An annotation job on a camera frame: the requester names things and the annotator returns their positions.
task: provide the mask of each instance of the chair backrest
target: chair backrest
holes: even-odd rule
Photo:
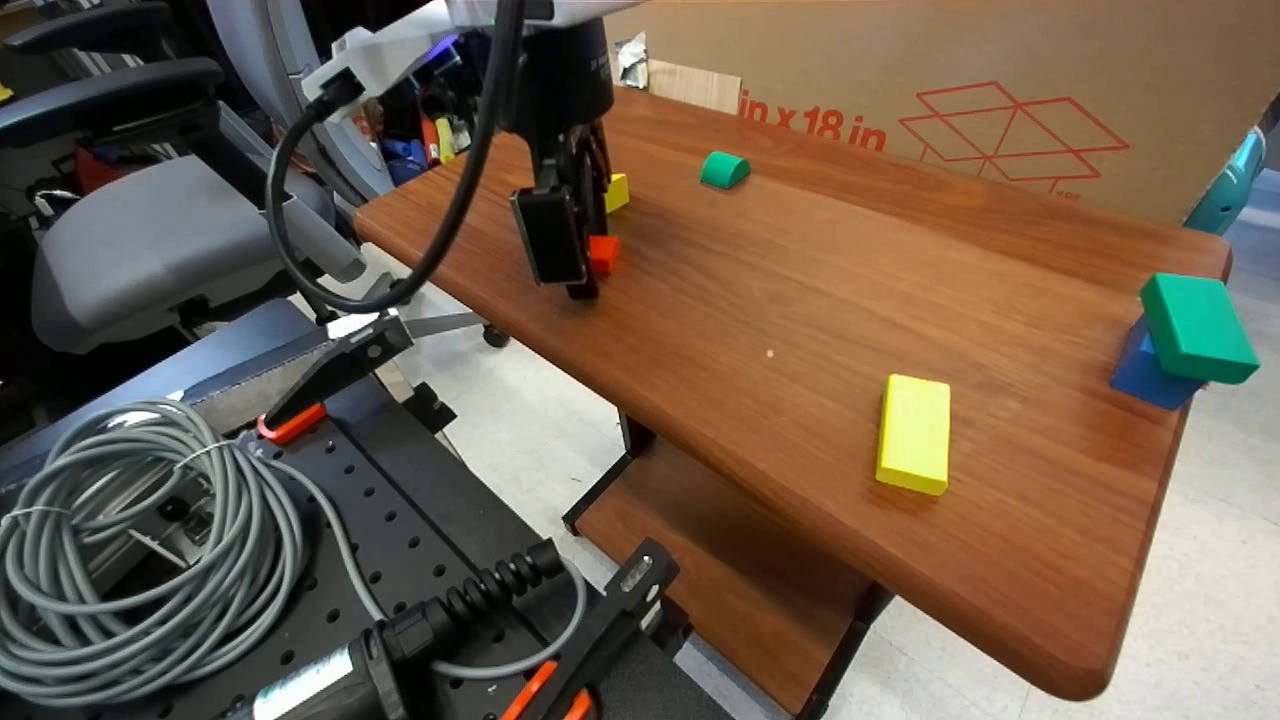
[[[248,98],[288,127],[304,112],[298,82],[318,69],[304,5],[207,0],[207,18]],[[298,151],[348,205],[391,193],[382,157],[345,112],[312,137]]]

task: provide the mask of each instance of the black cable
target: black cable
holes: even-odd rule
[[[280,142],[280,148],[271,157],[271,169],[266,169],[266,228],[271,228],[271,244],[274,244],[274,256],[280,256],[284,271],[295,279],[295,290],[304,295],[312,295],[315,306],[327,306],[337,311],[388,311],[397,306],[408,306],[437,277],[437,269],[443,266],[455,234],[462,228],[473,195],[478,187],[499,112],[503,112],[503,105],[513,98],[513,84],[516,84],[519,41],[524,41],[524,0],[499,0],[495,5],[495,25],[491,25],[491,52],[489,52],[489,71],[485,71],[485,99],[478,99],[477,142],[466,148],[466,160],[462,160],[455,193],[452,193],[452,201],[443,208],[443,220],[440,220],[426,254],[414,261],[414,269],[404,279],[397,279],[388,294],[376,294],[376,295],[362,295],[362,300],[351,300],[351,295],[341,295],[341,294],[315,286],[298,269],[298,256],[295,256],[295,249],[288,239],[288,225],[284,225],[288,163],[291,163],[298,142],[315,123],[323,123],[337,107],[345,107],[351,99],[351,94],[358,98],[357,76],[341,71],[323,87],[323,98],[304,107],[304,118],[284,133],[284,142]]]

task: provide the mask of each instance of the green block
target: green block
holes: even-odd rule
[[[1168,376],[1243,385],[1258,370],[1225,279],[1155,271],[1141,295]]]
[[[704,160],[704,183],[708,187],[734,187],[752,176],[752,163],[744,157],[731,157],[731,151],[712,151]]]

